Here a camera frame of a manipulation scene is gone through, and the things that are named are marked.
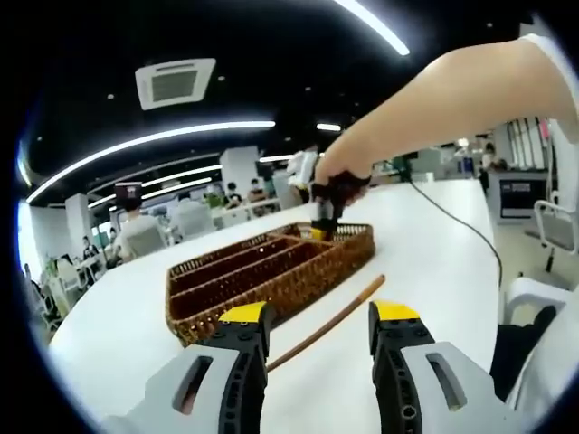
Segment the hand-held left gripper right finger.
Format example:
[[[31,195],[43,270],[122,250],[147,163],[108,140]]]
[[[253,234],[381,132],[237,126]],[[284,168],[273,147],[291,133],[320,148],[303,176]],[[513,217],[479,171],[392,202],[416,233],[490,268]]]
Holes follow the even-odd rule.
[[[368,317],[383,433],[520,431],[490,375],[453,344],[435,341],[414,310],[376,300]]]

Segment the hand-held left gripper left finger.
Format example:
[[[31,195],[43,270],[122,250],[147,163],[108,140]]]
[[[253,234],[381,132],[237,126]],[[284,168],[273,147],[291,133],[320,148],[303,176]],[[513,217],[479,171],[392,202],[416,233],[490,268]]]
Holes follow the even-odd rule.
[[[187,346],[147,380],[133,409],[106,418],[104,432],[260,432],[274,317],[265,301],[226,311],[209,337]]]

